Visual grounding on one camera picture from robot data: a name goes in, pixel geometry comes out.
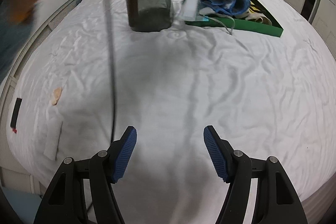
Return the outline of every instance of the metal pin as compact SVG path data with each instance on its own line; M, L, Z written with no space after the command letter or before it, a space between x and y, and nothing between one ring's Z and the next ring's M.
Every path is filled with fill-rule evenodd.
M270 156L269 157L269 160L272 162L272 163L277 163L278 162L278 159L274 156Z
M98 156L101 157L101 158L104 158L106 155L107 155L107 151L105 151L105 150L102 150L102 151L98 152Z
M65 164L69 164L72 162L72 158L65 158L63 161Z
M243 155L243 152L241 152L240 150L235 150L233 151L233 154L237 157L241 157Z

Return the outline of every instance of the green cardboard box lid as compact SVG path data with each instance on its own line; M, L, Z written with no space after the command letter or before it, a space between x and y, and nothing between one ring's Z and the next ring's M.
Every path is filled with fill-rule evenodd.
M281 27L278 21L271 15L271 13L258 0L251 0L251 1L272 22L272 26L262 24L262 23L257 23L254 21L248 21L244 19L235 19L235 23L236 23L235 30L251 31L251 32L257 32L257 33L262 33L262 34L268 34L273 37L281 37L281 34L284 31L284 29ZM227 28L231 28L233 25L232 20L229 18L221 18L221 17L214 17L214 18L224 23ZM221 24L213 20L186 21L185 23L187 25L198 26L198 27L223 27Z

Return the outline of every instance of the white cord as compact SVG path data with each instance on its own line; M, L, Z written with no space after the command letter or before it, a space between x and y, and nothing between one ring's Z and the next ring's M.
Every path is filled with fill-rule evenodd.
M232 35L232 32L233 32L233 30L234 30L234 28L235 28L235 26L236 26L236 22L235 22L235 20L234 20L232 17L230 17L230 16L226 16L226 15L221 15L221 17L223 17L223 18L229 18L229 19L231 19L231 20L233 21L233 25L232 25L232 27L231 27L231 30L229 30L229 29L227 28L227 26L226 26L223 22L219 21L218 19L215 19L215 18L213 18L213 17L208 17L208 16L204 16L204 17L207 18L207 19L211 19L211 20L213 20L213 21L219 23L220 25L222 25L223 27L225 27L225 29L229 32L230 35Z

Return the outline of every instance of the white bed sheet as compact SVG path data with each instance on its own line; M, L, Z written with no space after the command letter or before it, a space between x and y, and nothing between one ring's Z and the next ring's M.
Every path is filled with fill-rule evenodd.
M259 0L281 38L175 24L130 31L125 0L112 0L118 115L138 140L114 186L126 223L215 223L227 184L203 142L212 124L234 149L281 161L305 200L336 172L336 65L314 28L283 0ZM181 0L173 0L175 10ZM33 53L17 83L19 162L48 185L61 161L86 159L110 140L111 106L102 0L83 0ZM57 106L52 91L61 86ZM63 120L57 160L43 155L47 124ZM255 198L256 183L252 185ZM245 223L253 214L250 201Z

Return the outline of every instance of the peach colored object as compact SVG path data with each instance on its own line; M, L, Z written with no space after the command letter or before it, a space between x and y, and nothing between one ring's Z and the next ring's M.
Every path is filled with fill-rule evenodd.
M60 97L61 97L61 94L62 94L62 88L61 88L61 87L56 88L56 89L54 90L53 93L54 93L54 99L51 100L51 104L52 104L53 106L55 106L55 105L57 105L58 100L59 100Z

